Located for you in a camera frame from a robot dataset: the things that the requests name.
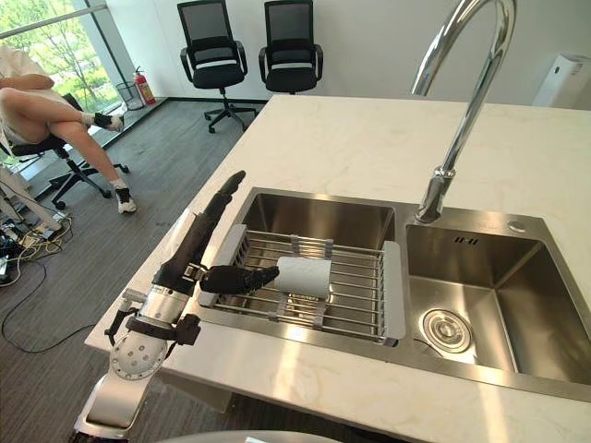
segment faucet base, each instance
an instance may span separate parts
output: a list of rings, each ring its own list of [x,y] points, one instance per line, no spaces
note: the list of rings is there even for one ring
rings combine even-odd
[[[441,216],[443,210],[443,198],[455,177],[455,170],[444,170],[441,166],[433,171],[433,175],[428,182],[427,192],[423,201],[418,207],[415,218],[418,222],[429,224],[433,223]]]

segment robotic arm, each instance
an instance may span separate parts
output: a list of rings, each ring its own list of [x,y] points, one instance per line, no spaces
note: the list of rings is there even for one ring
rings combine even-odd
[[[208,292],[248,293],[279,274],[277,267],[251,271],[232,266],[207,269],[200,264],[211,234],[245,175],[244,171],[232,175],[200,214],[184,214],[172,237],[172,256],[156,272],[148,295],[124,294],[113,324],[105,331],[114,346],[109,371],[88,398],[71,442],[127,441],[151,378],[176,344],[193,345],[199,335],[197,316],[181,318],[197,281]],[[132,302],[142,303],[141,308],[132,308]],[[115,334],[130,314],[134,317],[126,323],[128,333],[115,342]]]

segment red fire extinguisher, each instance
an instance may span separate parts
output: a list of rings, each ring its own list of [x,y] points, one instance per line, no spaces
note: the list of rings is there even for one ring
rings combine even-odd
[[[155,104],[156,99],[154,99],[154,95],[151,93],[150,86],[148,86],[148,80],[144,76],[140,74],[139,66],[136,69],[136,72],[133,74],[133,81],[136,83],[136,88],[138,88],[139,95],[141,95],[142,100],[146,104]]]

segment dish rack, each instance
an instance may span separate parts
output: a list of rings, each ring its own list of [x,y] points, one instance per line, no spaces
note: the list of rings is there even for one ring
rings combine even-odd
[[[325,258],[332,261],[326,300],[284,293],[273,283],[240,295],[201,292],[199,305],[304,328],[396,345],[404,336],[404,303],[400,247],[384,242],[381,250],[335,245],[331,239],[265,233],[232,227],[214,265],[262,269],[279,257]]]

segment chair base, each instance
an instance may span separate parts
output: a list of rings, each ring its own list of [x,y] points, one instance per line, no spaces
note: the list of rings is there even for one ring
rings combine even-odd
[[[58,189],[57,193],[55,193],[54,197],[52,198],[52,203],[58,210],[62,210],[66,207],[66,203],[61,200],[64,194],[69,191],[77,182],[85,182],[99,191],[104,198],[111,197],[111,191],[108,189],[103,189],[102,187],[98,186],[92,180],[90,180],[90,176],[98,173],[98,171],[94,168],[90,168],[87,163],[84,163],[80,168],[77,164],[75,164],[71,159],[66,160],[67,166],[70,168],[70,173],[60,175],[59,177],[52,178],[49,183],[51,184],[52,188]],[[129,168],[123,164],[115,164],[115,168],[119,168],[122,173],[127,174],[129,172]]]
[[[238,116],[238,114],[241,114],[241,113],[254,113],[254,115],[256,117],[259,114],[259,111],[257,111],[255,108],[239,108],[239,107],[236,107],[233,104],[230,104],[230,102],[228,101],[228,99],[226,99],[226,97],[225,97],[225,91],[220,90],[220,92],[223,95],[223,108],[221,108],[221,109],[215,109],[213,111],[208,111],[206,113],[203,113],[203,116],[208,121],[211,120],[211,117],[213,115],[217,115],[213,119],[213,121],[211,121],[211,123],[208,126],[208,129],[210,130],[210,134],[215,134],[215,128],[214,128],[214,126],[217,125],[218,123],[220,123],[225,117],[234,118],[242,126],[242,130],[243,131],[246,131],[248,126],[242,121],[242,119]]]

